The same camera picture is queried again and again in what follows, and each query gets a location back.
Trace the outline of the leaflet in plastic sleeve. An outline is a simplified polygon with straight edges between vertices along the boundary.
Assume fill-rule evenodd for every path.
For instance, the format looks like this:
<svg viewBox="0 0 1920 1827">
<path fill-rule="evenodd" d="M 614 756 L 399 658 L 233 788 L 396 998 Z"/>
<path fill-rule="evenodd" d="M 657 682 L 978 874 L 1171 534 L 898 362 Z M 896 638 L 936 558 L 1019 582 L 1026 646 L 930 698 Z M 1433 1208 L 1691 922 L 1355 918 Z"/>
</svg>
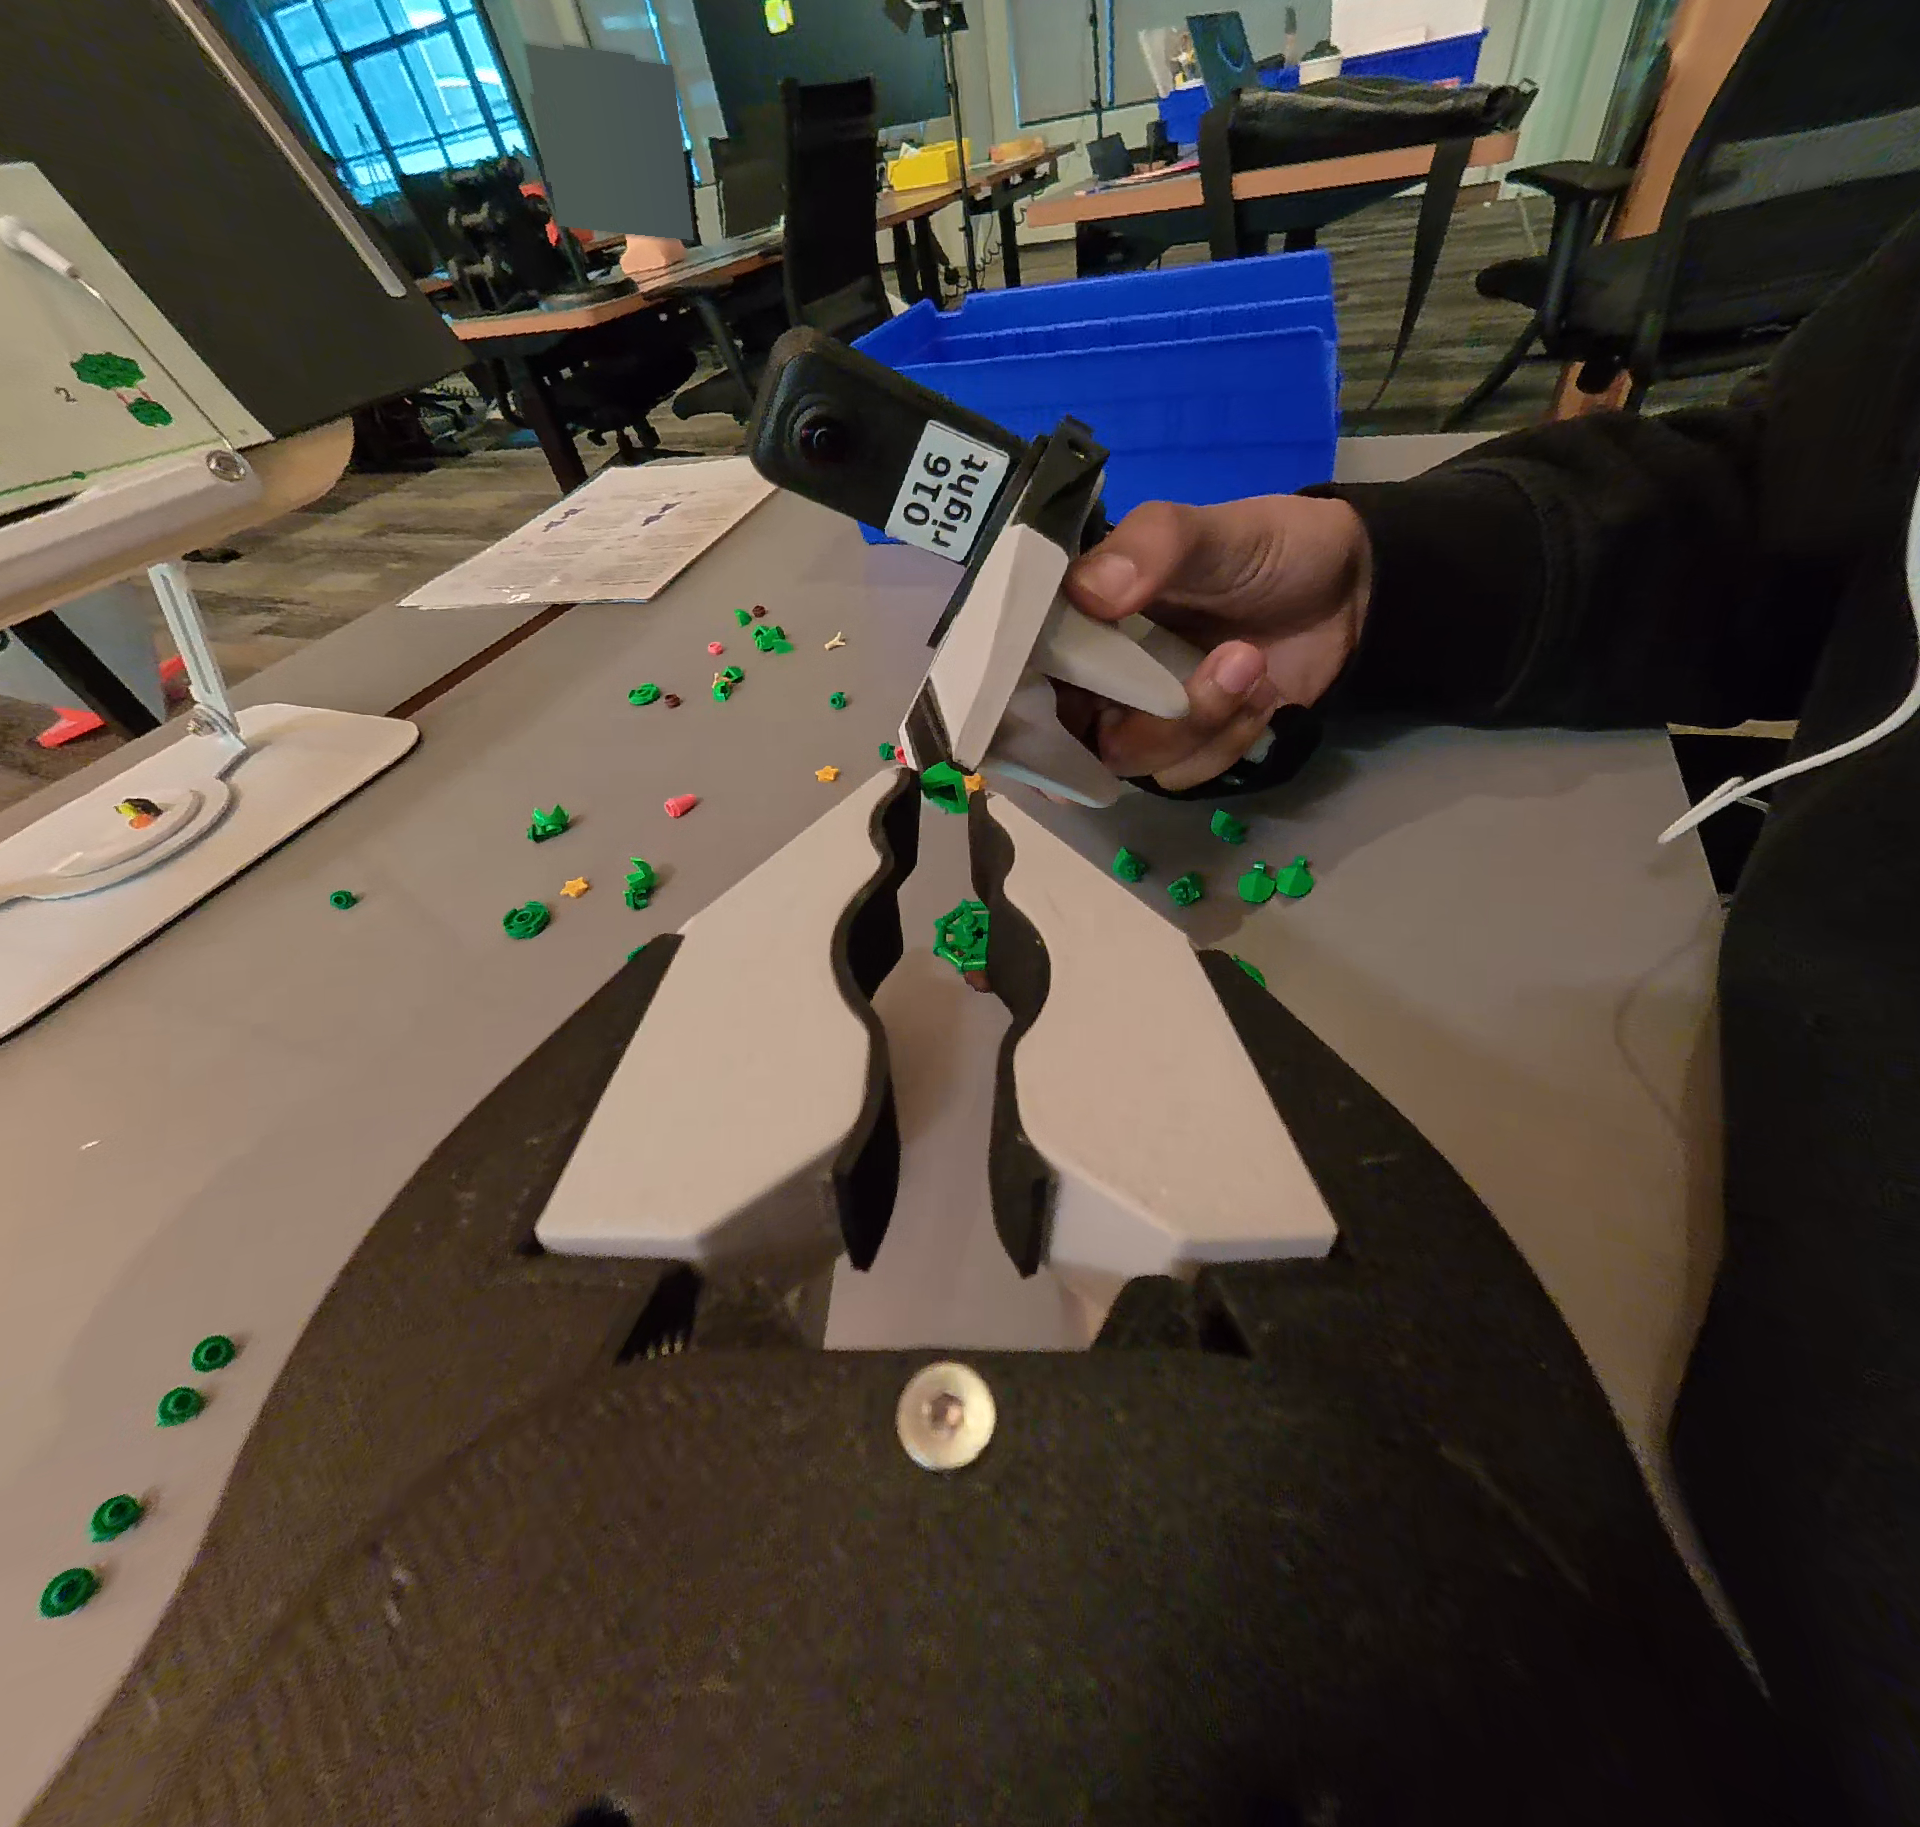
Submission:
<svg viewBox="0 0 1920 1827">
<path fill-rule="evenodd" d="M 740 456 L 610 466 L 574 496 L 408 594 L 402 608 L 645 604 L 770 496 L 774 488 Z"/>
</svg>

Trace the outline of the white book stand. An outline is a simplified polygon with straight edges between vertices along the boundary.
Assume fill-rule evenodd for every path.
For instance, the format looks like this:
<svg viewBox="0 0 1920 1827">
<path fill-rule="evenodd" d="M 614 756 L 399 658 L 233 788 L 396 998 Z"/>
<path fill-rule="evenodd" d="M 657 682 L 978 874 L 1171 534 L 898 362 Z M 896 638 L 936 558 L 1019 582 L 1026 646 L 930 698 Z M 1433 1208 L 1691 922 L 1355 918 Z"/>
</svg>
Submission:
<svg viewBox="0 0 1920 1827">
<path fill-rule="evenodd" d="M 113 476 L 12 518 L 2 530 L 4 636 L 131 728 L 144 698 L 92 674 L 92 650 L 60 612 L 128 576 L 157 596 L 186 680 L 186 712 L 159 746 L 127 754 L 104 784 L 30 820 L 2 848 L 2 1028 L 51 1016 L 258 860 L 406 758 L 418 730 L 391 716 L 235 702 L 183 558 L 331 490 L 351 416 L 247 450 L 215 448 Z M 169 808 L 133 832 L 113 806 Z"/>
</svg>

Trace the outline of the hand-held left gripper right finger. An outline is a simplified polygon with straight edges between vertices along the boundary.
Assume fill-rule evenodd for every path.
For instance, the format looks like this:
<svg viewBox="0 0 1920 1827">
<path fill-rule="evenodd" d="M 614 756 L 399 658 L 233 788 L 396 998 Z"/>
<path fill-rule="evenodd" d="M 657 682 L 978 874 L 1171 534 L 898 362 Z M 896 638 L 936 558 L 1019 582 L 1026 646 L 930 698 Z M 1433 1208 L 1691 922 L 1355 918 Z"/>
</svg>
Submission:
<svg viewBox="0 0 1920 1827">
<path fill-rule="evenodd" d="M 1232 962 L 1013 800 L 970 812 L 995 990 L 966 1030 L 1002 1264 L 970 1346 L 1089 1346 L 1135 1282 L 1322 1262 L 1336 1220 L 1214 984 Z"/>
</svg>

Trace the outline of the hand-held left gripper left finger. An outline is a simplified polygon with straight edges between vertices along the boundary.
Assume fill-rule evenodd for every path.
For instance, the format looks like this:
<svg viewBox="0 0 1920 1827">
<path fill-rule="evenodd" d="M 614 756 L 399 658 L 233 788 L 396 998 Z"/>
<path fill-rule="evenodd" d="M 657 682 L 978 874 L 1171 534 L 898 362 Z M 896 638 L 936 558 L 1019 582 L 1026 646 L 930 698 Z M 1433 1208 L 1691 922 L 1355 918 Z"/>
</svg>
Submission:
<svg viewBox="0 0 1920 1827">
<path fill-rule="evenodd" d="M 888 1234 L 901 1118 L 874 1000 L 902 956 L 920 782 L 878 770 L 643 954 L 650 990 L 534 1236 L 764 1294 L 826 1342 Z"/>
</svg>

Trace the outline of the black board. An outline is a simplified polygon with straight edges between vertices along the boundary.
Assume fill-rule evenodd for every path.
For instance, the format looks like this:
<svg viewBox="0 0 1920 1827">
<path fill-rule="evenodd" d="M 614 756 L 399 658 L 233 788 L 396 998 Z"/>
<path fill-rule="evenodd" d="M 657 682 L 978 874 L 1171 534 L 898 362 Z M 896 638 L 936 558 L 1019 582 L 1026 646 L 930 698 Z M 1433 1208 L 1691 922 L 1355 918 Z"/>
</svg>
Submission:
<svg viewBox="0 0 1920 1827">
<path fill-rule="evenodd" d="M 2 147 L 270 436 L 469 354 L 200 0 L 2 0 Z"/>
</svg>

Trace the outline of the instruction booklet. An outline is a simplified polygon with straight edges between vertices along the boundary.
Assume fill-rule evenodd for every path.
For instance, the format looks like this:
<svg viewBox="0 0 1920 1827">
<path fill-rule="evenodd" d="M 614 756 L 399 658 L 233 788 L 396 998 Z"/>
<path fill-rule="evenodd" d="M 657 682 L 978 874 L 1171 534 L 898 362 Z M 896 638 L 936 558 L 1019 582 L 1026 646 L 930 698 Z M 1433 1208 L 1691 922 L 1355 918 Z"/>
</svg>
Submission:
<svg viewBox="0 0 1920 1827">
<path fill-rule="evenodd" d="M 273 432 L 34 165 L 2 169 L 2 512 Z"/>
</svg>

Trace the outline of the person's right hand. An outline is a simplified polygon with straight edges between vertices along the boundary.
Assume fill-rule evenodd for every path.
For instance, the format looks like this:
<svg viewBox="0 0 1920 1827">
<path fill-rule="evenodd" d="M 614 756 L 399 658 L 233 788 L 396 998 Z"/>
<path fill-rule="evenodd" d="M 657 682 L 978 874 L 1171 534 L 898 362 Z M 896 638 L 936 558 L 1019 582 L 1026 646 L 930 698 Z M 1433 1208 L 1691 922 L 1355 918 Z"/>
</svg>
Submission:
<svg viewBox="0 0 1920 1827">
<path fill-rule="evenodd" d="M 1141 616 L 1195 650 L 1188 712 L 1157 720 L 1056 684 L 1064 728 L 1118 778 L 1213 782 L 1262 746 L 1280 710 L 1310 708 L 1336 682 L 1371 604 L 1369 544 L 1336 498 L 1142 504 L 1068 568 L 1068 598 L 1093 620 Z"/>
</svg>

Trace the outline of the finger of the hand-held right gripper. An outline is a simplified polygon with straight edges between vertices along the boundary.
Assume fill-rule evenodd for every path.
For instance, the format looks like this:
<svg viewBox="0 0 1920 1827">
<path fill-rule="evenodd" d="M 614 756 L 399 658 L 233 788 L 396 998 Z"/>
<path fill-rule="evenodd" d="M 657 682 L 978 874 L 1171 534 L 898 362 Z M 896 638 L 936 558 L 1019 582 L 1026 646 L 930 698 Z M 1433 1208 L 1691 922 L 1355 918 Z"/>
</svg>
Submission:
<svg viewBox="0 0 1920 1827">
<path fill-rule="evenodd" d="M 1063 724 L 1053 680 L 969 692 L 961 700 L 961 770 L 1071 806 L 1111 808 L 1122 796 L 1122 784 Z"/>
<path fill-rule="evenodd" d="M 898 732 L 901 764 L 917 774 L 948 764 L 982 768 L 1055 612 L 1068 552 L 1028 524 L 1008 526 L 939 640 Z"/>
</svg>

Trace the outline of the black monitor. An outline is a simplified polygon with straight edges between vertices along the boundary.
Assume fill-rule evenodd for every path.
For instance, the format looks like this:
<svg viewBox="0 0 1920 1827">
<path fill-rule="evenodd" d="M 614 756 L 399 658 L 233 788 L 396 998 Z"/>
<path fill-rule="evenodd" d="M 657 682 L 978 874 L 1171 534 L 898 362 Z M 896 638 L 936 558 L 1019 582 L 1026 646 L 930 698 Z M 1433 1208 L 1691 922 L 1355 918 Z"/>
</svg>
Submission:
<svg viewBox="0 0 1920 1827">
<path fill-rule="evenodd" d="M 880 129 L 948 117 L 939 43 L 898 31 L 888 0 L 691 0 L 723 131 L 777 109 L 780 87 L 873 81 Z"/>
</svg>

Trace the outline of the wooden office desk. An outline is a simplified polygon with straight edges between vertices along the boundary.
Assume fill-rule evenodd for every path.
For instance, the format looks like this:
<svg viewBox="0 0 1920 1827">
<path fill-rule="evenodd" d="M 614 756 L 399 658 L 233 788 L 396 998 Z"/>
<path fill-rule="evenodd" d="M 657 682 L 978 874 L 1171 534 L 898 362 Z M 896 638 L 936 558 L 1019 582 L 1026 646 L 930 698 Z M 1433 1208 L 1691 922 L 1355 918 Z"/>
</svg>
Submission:
<svg viewBox="0 0 1920 1827">
<path fill-rule="evenodd" d="M 455 295 L 445 291 L 430 299 L 469 352 L 505 370 L 510 392 L 526 414 L 526 426 L 536 436 L 541 454 L 562 496 L 572 496 L 590 478 L 572 432 L 560 416 L 548 382 L 534 372 L 534 360 L 576 342 L 588 330 L 616 326 L 634 318 L 660 320 L 671 310 L 688 308 L 699 316 L 709 344 L 719 352 L 739 400 L 755 406 L 759 378 L 737 342 L 735 328 L 723 310 L 723 299 L 732 287 L 756 275 L 778 271 L 785 239 L 777 229 L 753 237 L 723 241 L 710 249 L 693 251 L 679 263 L 649 273 L 627 293 L 599 289 L 550 297 L 539 306 L 497 312 L 467 312 Z"/>
<path fill-rule="evenodd" d="M 1464 147 L 1469 169 L 1506 169 L 1514 163 L 1521 139 L 1514 133 L 1475 141 L 1406 147 L 1364 157 L 1304 161 L 1273 169 L 1238 171 L 1230 193 L 1237 205 L 1316 199 L 1357 189 L 1425 183 L 1442 149 Z M 1086 185 L 1071 193 L 1049 195 L 1026 209 L 1026 229 L 1081 229 L 1205 209 L 1205 183 L 1198 171 L 1177 171 L 1167 179 L 1141 179 L 1116 185 Z"/>
</svg>

